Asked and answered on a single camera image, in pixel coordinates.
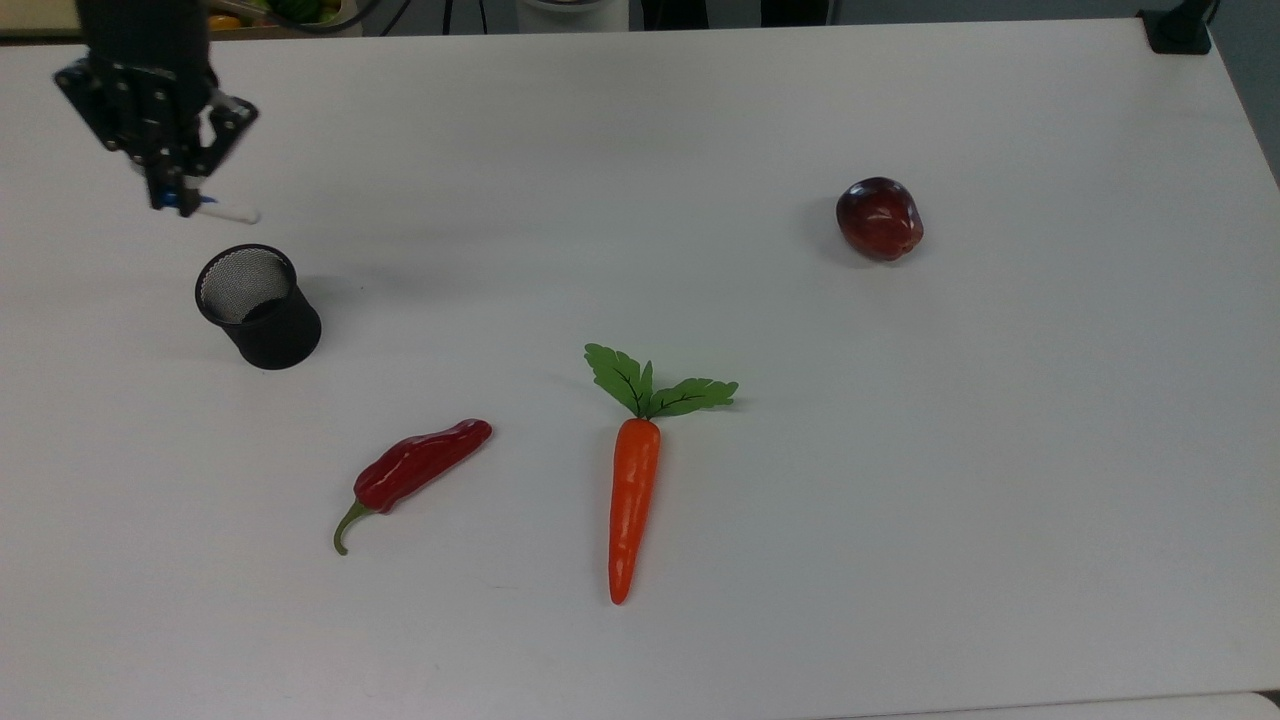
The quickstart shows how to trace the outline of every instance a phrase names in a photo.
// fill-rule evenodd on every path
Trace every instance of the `black mesh cup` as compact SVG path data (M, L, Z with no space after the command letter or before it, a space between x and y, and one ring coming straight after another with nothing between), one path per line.
M196 306L264 370L297 365L320 342L320 315L302 296L293 263L274 247L219 252L200 272Z

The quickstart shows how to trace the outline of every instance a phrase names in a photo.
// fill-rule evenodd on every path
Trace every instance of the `orange carrot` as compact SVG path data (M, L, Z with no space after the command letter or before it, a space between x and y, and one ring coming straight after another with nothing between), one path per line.
M660 446L662 432L644 418L631 418L618 429L609 503L609 598L613 605L622 605L631 592Z
M613 500L609 505L609 598L622 605L631 592L636 557L649 501L658 474L662 433L650 420L684 415L718 405L732 405L737 383L689 378L673 387L653 389L653 363L640 363L600 345L586 346L586 363L595 370L595 384L630 410L635 418L622 423L613 446Z

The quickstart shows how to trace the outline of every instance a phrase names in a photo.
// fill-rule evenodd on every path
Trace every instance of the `red apple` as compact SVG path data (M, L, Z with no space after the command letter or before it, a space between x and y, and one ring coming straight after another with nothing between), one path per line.
M873 260L897 260L924 237L911 193L888 178L854 183L836 202L836 222L849 245Z

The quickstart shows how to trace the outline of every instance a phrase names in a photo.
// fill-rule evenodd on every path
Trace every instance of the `carrot leaf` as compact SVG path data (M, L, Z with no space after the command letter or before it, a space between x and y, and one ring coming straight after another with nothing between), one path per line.
M620 352L603 345L586 346L586 364L595 372L595 384L604 388L623 407L644 418L649 413L649 398L653 395L653 364L632 360L626 352Z
M676 387L659 389L649 398L648 418L685 415L717 405L732 405L737 383L722 383L705 378L689 378Z

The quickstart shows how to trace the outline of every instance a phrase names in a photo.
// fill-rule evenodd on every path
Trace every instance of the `green stem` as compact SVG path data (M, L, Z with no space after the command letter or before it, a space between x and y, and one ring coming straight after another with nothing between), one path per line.
M338 529L333 532L333 548L338 551L338 555L347 555L347 546L342 544L342 533L347 530L347 525L371 512L372 510L365 507L358 500L351 505L351 510L338 523Z

